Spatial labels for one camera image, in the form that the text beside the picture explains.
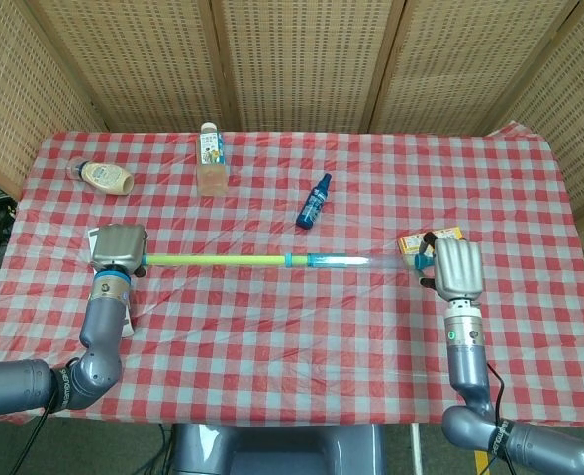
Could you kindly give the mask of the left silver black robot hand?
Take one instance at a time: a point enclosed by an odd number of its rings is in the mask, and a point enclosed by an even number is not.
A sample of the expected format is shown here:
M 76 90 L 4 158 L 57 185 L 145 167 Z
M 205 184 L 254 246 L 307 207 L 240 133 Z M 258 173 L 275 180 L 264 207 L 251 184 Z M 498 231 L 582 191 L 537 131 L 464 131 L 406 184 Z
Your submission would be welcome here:
M 147 232 L 142 225 L 110 224 L 90 230 L 90 265 L 96 271 L 117 268 L 144 277 Z

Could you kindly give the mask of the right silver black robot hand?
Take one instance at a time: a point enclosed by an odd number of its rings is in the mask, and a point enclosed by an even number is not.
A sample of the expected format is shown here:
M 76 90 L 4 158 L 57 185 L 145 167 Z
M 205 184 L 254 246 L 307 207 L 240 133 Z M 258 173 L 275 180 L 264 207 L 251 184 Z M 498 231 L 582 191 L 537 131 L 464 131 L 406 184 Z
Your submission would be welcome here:
M 447 302 L 475 302 L 484 291 L 481 251 L 477 243 L 427 232 L 414 257 L 414 265 L 419 272 L 433 269 L 433 276 L 422 274 L 419 284 L 435 290 Z

